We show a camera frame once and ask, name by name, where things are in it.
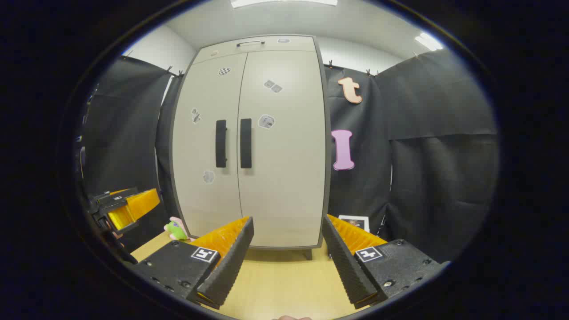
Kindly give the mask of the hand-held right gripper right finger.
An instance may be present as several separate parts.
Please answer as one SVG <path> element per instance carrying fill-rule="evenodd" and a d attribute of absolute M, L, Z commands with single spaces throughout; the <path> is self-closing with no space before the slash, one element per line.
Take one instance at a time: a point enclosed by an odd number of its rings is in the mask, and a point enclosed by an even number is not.
<path fill-rule="evenodd" d="M 322 233 L 354 308 L 402 296 L 449 265 L 438 263 L 407 240 L 388 242 L 331 215 L 323 218 Z"/>

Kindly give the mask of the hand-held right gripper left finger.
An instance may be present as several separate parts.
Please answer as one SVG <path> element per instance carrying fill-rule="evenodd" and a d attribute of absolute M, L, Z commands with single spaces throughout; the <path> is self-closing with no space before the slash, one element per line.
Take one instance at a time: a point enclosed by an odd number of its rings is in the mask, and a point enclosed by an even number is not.
<path fill-rule="evenodd" d="M 169 295 L 218 309 L 234 286 L 253 237 L 253 218 L 245 216 L 191 242 L 171 240 L 132 270 Z"/>

